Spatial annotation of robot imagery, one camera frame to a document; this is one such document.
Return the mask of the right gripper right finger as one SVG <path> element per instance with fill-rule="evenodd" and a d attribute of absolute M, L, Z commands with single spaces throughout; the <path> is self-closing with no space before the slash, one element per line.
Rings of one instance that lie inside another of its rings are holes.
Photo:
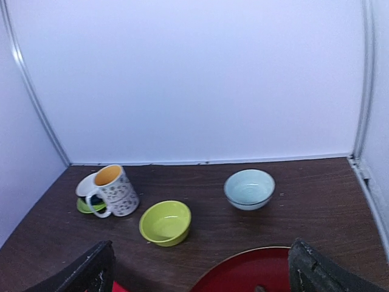
<path fill-rule="evenodd" d="M 383 291 L 296 239 L 288 252 L 289 285 L 291 291 Z"/>

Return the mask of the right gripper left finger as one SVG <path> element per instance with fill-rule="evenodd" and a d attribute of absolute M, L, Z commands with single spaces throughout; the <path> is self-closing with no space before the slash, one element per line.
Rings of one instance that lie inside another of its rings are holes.
<path fill-rule="evenodd" d="M 27 291 L 112 291 L 115 255 L 112 241 L 100 241 L 54 276 Z"/>

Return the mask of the red tin lid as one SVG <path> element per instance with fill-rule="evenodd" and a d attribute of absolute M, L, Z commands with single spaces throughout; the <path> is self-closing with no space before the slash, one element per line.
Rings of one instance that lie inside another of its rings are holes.
<path fill-rule="evenodd" d="M 123 288 L 120 284 L 114 281 L 112 285 L 112 292 L 129 292 L 127 289 Z"/>

